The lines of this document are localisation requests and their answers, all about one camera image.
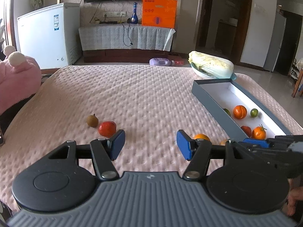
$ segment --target orange box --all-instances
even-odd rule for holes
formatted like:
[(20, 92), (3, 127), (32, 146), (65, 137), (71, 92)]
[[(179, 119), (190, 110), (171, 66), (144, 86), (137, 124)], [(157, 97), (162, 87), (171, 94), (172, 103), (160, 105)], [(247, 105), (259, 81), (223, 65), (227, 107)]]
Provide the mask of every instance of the orange box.
[(143, 0), (142, 25), (174, 28), (177, 0)]

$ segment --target refrigerator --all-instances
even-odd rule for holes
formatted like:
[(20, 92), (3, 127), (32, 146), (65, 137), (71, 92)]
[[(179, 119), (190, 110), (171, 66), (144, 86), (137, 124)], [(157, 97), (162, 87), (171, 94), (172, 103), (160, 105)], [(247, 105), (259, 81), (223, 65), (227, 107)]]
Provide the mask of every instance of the refrigerator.
[(18, 17), (21, 53), (41, 69), (74, 64), (82, 55), (78, 3), (60, 3)]
[(278, 56), (281, 50), (281, 45), (284, 37), (286, 26), (286, 18), (280, 13), (276, 13), (274, 30), (272, 32), (272, 40), (270, 41), (267, 57), (263, 66), (264, 70), (273, 72), (277, 64)]

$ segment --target black circular disc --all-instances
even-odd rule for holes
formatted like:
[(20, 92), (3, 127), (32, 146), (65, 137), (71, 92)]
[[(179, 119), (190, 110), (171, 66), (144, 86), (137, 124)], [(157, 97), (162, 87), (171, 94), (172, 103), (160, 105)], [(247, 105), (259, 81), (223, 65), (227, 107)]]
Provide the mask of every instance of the black circular disc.
[(47, 172), (34, 179), (34, 186), (44, 192), (56, 192), (69, 184), (69, 177), (59, 172)]
[(94, 189), (94, 176), (86, 169), (64, 160), (42, 160), (15, 178), (12, 192), (22, 208), (58, 212), (80, 205)]
[(242, 160), (215, 170), (206, 181), (210, 195), (222, 206), (245, 214), (263, 214), (286, 202), (286, 177), (270, 165)]

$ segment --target patterned wallpaper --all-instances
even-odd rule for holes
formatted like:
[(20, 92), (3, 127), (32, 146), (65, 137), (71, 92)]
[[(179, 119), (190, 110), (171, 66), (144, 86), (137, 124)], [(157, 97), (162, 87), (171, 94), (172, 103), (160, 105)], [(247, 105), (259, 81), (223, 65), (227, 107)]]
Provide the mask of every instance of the patterned wallpaper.
[[(71, 3), (80, 3), (81, 0), (62, 0), (63, 2), (71, 2)], [(117, 1), (117, 2), (101, 2), (99, 8), (98, 3), (83, 3), (81, 2), (81, 12), (80, 12), (80, 25), (86, 26), (89, 24), (91, 18), (96, 12), (95, 17), (100, 20), (103, 19), (102, 12), (119, 12), (126, 11), (126, 17), (122, 18), (122, 21), (126, 21), (127, 18), (131, 17), (133, 13), (133, 1)], [(142, 2), (138, 2), (137, 7), (137, 15), (139, 20), (142, 18)], [(108, 20), (120, 20), (120, 18), (108, 18)]]

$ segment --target gray ribbed base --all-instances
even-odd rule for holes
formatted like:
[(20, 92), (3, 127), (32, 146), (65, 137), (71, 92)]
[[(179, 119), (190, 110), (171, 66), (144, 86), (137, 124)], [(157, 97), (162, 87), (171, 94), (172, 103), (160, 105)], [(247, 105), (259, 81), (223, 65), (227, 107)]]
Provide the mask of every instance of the gray ribbed base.
[(201, 184), (178, 173), (125, 172), (101, 183), (83, 205), (59, 214), (21, 210), (11, 227), (294, 227), (280, 211), (244, 215), (229, 211), (207, 195)]

